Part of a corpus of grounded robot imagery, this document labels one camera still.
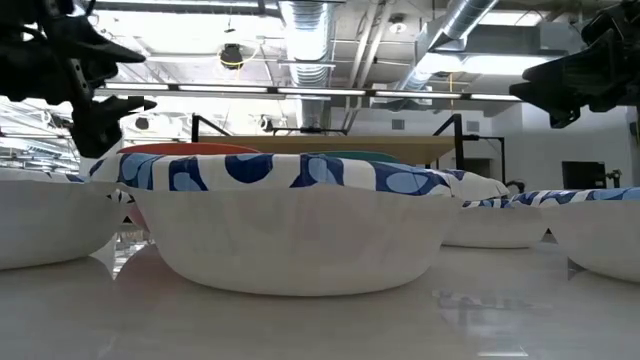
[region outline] ventilation duct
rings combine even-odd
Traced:
[[[289,66],[294,86],[327,87],[329,68],[329,38],[333,5],[321,2],[284,1],[280,3],[282,17],[287,24],[287,57],[294,61],[315,62],[315,65]],[[296,118],[300,129],[321,128],[324,101],[298,99]]]
[[[433,26],[428,26],[428,31],[421,34],[423,39],[418,40],[420,44],[417,46],[426,47],[424,49],[426,52],[396,88],[398,90],[422,90],[435,72],[434,63],[439,60],[439,55],[430,51],[451,41],[466,39],[498,1],[451,0],[447,6],[447,13],[434,20],[439,24],[437,30],[430,31]]]

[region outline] white bowl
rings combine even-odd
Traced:
[[[88,256],[103,247],[126,206],[75,176],[0,169],[0,269]]]
[[[547,226],[540,210],[511,207],[509,200],[466,202],[444,245],[519,249],[539,242]]]
[[[260,294],[355,294],[410,282],[431,264],[462,203],[435,174],[315,155],[125,154],[96,169],[93,181],[109,179],[129,186],[178,274]]]
[[[534,205],[571,260],[640,282],[640,189],[540,192]]]

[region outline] black metal frame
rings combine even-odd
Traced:
[[[480,141],[480,140],[498,140],[500,141],[500,161],[502,165],[502,182],[506,183],[507,179],[507,164],[505,161],[505,143],[502,136],[480,136],[480,135],[464,135],[462,130],[462,115],[453,114],[447,121],[445,121],[439,128],[433,133],[433,136],[439,136],[449,126],[453,124],[453,138],[456,151],[456,169],[465,170],[464,162],[464,142],[465,141]],[[436,160],[436,168],[440,168],[440,159]]]
[[[204,117],[198,115],[198,114],[193,114],[191,116],[192,119],[192,124],[191,124],[191,142],[199,142],[200,141],[200,122],[205,123],[206,125],[210,126],[211,128],[215,129],[216,131],[218,131],[220,134],[224,135],[224,136],[232,136],[230,133],[228,133],[227,131],[225,131],[224,129],[222,129],[221,127],[217,126],[216,124],[212,123],[211,121],[205,119]],[[453,138],[454,138],[454,146],[455,146],[455,152],[456,152],[456,169],[458,170],[465,170],[465,166],[464,166],[464,162],[465,162],[465,158],[464,158],[464,142],[465,141],[480,141],[480,140],[498,140],[500,141],[500,156],[501,156],[501,162],[502,162],[502,182],[506,183],[506,170],[507,170],[507,165],[505,162],[505,144],[504,144],[504,137],[502,136],[480,136],[480,135],[464,135],[463,130],[462,130],[462,115],[461,114],[453,114],[451,115],[451,117],[449,119],[447,119],[447,121],[445,121],[439,128],[438,130],[436,130],[436,132],[433,133],[433,136],[439,136],[441,135],[449,126],[451,126],[451,124],[453,124]],[[309,130],[304,130],[304,129],[298,129],[298,128],[273,128],[272,130],[273,135],[275,136],[276,133],[278,131],[306,131],[309,132]],[[323,133],[323,132],[337,132],[337,133],[341,133],[344,135],[347,135],[347,131],[342,130],[342,129],[325,129],[325,130],[319,130],[318,133]],[[436,168],[440,168],[440,159],[436,160]]]
[[[198,114],[193,114],[191,115],[191,142],[200,141],[200,122],[203,122],[206,125],[209,125],[211,128],[213,128],[214,130],[216,130],[217,132],[219,132],[224,136],[231,136],[230,133],[228,133],[226,130],[224,130],[220,126],[212,123],[211,121],[205,119],[204,117]]]

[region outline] wall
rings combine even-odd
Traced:
[[[464,133],[471,134],[466,128],[466,121],[478,121],[480,131],[474,134],[492,136],[492,119],[485,118],[482,111],[456,111],[462,115],[464,121]],[[401,111],[362,109],[358,113],[349,135],[385,135],[385,136],[429,136],[451,116],[451,111]],[[331,109],[332,128],[340,128],[344,119],[343,108]],[[391,120],[403,119],[405,130],[392,130]],[[453,136],[453,126],[447,128],[443,135]],[[492,175],[496,179],[502,177],[502,165],[500,163],[500,143],[497,141],[466,141],[464,144],[465,158],[491,159]],[[455,168],[455,152],[445,154],[440,158],[440,168]]]
[[[496,116],[492,126],[506,138],[507,180],[522,179],[527,190],[562,189],[563,161],[597,161],[605,163],[607,172],[620,169],[621,185],[633,186],[637,150],[628,131],[629,110],[591,113],[584,108],[575,123],[551,129],[544,111],[529,104],[513,106]]]

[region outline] ceiling light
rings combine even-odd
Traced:
[[[224,1],[205,0],[100,0],[103,3],[118,4],[148,4],[148,5],[184,5],[184,6],[228,6]],[[256,4],[250,2],[239,2],[239,5],[247,8],[257,8]]]
[[[471,94],[471,100],[488,100],[488,101],[520,101],[516,96],[512,95],[493,95],[493,94]]]
[[[266,93],[266,87],[257,86],[216,86],[216,85],[180,85],[182,91],[204,91],[221,93]]]
[[[344,96],[364,96],[364,90],[351,89],[314,89],[314,88],[278,88],[280,94],[293,95],[344,95]]]
[[[462,70],[485,75],[519,75],[528,68],[553,60],[538,56],[476,55],[468,57]]]
[[[407,30],[407,25],[404,23],[404,14],[402,13],[395,13],[391,15],[389,22],[391,23],[389,31],[394,34],[400,34]]]
[[[414,99],[460,99],[460,94],[420,92],[420,91],[376,91],[376,97],[414,98]]]
[[[218,54],[165,54],[157,53],[147,56],[147,61],[170,62],[170,63],[191,63],[210,62],[219,59]]]
[[[36,134],[3,134],[3,137],[6,138],[14,138],[14,139],[70,139],[71,136],[68,135],[36,135]]]
[[[391,31],[394,34],[403,33],[405,30],[407,30],[407,25],[404,23],[395,23],[389,26],[389,31]]]
[[[105,88],[111,90],[169,90],[166,84],[146,83],[107,83]]]

